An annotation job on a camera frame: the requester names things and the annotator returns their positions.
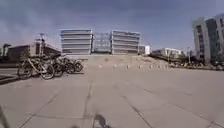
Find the pavement joint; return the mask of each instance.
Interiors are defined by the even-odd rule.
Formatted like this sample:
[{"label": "pavement joint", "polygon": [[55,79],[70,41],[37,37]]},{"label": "pavement joint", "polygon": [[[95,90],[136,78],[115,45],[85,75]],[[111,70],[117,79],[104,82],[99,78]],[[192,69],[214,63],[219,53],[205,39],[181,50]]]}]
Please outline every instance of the pavement joint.
[{"label": "pavement joint", "polygon": [[[151,94],[153,94],[153,95],[155,95],[155,96],[158,96],[158,95],[156,95],[155,93],[153,93],[152,91],[150,91],[150,90],[148,90],[148,89],[143,88],[143,90],[145,90],[146,92],[151,93]],[[174,105],[174,106],[176,106],[176,107],[178,107],[178,108],[181,108],[182,110],[184,110],[184,111],[186,111],[186,112],[189,112],[189,113],[191,113],[191,114],[193,114],[193,115],[195,115],[195,116],[197,116],[197,117],[199,117],[199,118],[201,118],[201,119],[204,119],[204,120],[210,122],[210,124],[213,123],[213,124],[215,124],[215,125],[218,125],[218,126],[224,128],[224,126],[222,126],[222,125],[220,125],[220,124],[217,124],[216,122],[209,121],[209,120],[207,120],[205,117],[203,117],[203,116],[201,116],[201,115],[198,115],[198,114],[196,114],[196,113],[194,113],[194,112],[192,112],[192,111],[190,111],[190,110],[188,110],[188,109],[186,109],[186,108],[184,108],[184,107],[182,107],[182,106],[180,106],[180,105],[177,105],[177,104],[173,103],[172,101],[169,101],[169,100],[165,99],[164,97],[161,97],[161,96],[158,96],[158,97],[160,97],[160,98],[162,98],[162,99],[168,101],[168,103],[170,103],[170,104],[172,104],[172,105]]]},{"label": "pavement joint", "polygon": [[85,122],[85,119],[87,119],[87,107],[88,107],[88,102],[91,98],[91,92],[92,92],[92,87],[93,87],[93,81],[90,82],[90,85],[89,85],[89,89],[88,89],[88,95],[86,97],[86,100],[85,100],[85,108],[84,108],[84,112],[83,112],[83,120],[82,120],[82,123],[81,123],[81,128],[83,127],[84,125],[84,122]]},{"label": "pavement joint", "polygon": [[119,91],[119,87],[117,87],[116,85],[114,85],[114,89],[118,91],[118,93],[120,94],[120,96],[127,102],[127,104],[135,111],[135,113],[143,120],[143,122],[149,126],[150,128],[153,128],[152,125],[149,124],[149,122],[147,122],[147,120],[141,115],[140,111],[134,107],[131,102]]},{"label": "pavement joint", "polygon": [[23,128],[33,117],[37,116],[39,112],[41,112],[48,104],[50,104],[56,97],[62,92],[63,89],[61,89],[59,92],[53,95],[53,97],[45,103],[37,112],[35,112],[31,117],[29,117],[19,128]]}]

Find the blue sky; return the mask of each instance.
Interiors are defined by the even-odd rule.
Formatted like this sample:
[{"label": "blue sky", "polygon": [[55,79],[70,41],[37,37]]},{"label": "blue sky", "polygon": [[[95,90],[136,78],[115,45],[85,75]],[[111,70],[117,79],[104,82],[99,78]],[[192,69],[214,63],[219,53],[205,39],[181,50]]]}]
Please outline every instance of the blue sky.
[{"label": "blue sky", "polygon": [[60,47],[60,29],[135,31],[152,48],[194,48],[192,21],[224,13],[224,0],[0,0],[0,44],[40,32]]}]

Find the lamp post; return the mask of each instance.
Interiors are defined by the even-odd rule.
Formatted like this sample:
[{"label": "lamp post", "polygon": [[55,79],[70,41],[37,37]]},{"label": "lamp post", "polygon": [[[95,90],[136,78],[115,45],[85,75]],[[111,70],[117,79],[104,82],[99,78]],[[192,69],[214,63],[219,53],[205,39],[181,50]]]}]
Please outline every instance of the lamp post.
[{"label": "lamp post", "polygon": [[187,52],[188,52],[188,62],[191,63],[190,47],[187,47]]}]

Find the glass facade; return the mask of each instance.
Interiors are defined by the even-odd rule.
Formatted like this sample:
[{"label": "glass facade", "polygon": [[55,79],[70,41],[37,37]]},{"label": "glass facade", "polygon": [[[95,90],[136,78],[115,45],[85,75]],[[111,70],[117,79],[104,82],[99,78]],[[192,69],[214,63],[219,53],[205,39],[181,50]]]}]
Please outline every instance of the glass facade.
[{"label": "glass facade", "polygon": [[219,41],[219,34],[217,32],[217,23],[214,19],[209,19],[206,21],[206,24],[210,41],[211,62],[219,61],[219,52],[221,50],[221,47]]}]

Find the paved ground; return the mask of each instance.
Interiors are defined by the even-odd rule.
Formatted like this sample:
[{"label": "paved ground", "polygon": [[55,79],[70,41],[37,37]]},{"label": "paved ground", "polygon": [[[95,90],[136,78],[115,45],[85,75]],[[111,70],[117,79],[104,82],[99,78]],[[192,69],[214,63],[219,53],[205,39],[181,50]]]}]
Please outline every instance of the paved ground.
[{"label": "paved ground", "polygon": [[95,114],[112,128],[223,128],[223,83],[224,72],[85,69],[0,86],[0,104],[12,128],[92,128]]},{"label": "paved ground", "polygon": [[16,75],[16,68],[0,68],[0,75]]}]

